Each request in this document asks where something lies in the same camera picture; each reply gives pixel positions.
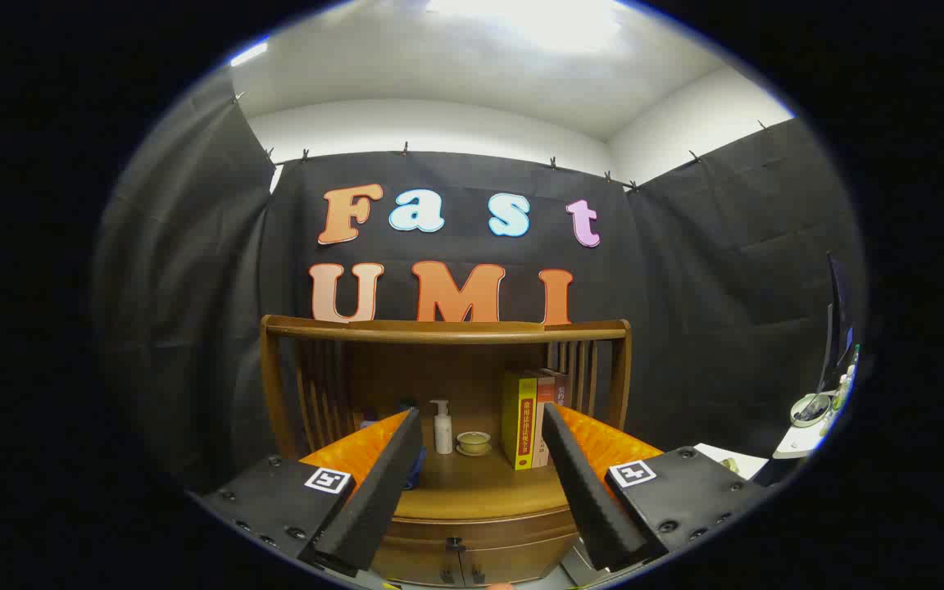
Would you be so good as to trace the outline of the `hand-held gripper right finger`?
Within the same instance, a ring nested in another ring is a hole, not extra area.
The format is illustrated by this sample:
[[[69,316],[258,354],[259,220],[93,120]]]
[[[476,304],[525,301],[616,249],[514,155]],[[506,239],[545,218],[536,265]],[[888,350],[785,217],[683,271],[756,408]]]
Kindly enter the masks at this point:
[[[661,452],[572,408],[547,403],[542,428],[595,569],[622,570],[700,545],[768,496],[692,446]]]

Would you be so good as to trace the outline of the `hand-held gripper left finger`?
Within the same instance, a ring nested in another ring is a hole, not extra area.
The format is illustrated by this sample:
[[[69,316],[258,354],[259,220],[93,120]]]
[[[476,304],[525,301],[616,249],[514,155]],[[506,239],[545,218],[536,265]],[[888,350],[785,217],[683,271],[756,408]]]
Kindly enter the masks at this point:
[[[289,563],[355,578],[371,567],[422,443],[422,418],[408,408],[302,459],[269,455],[198,503]]]

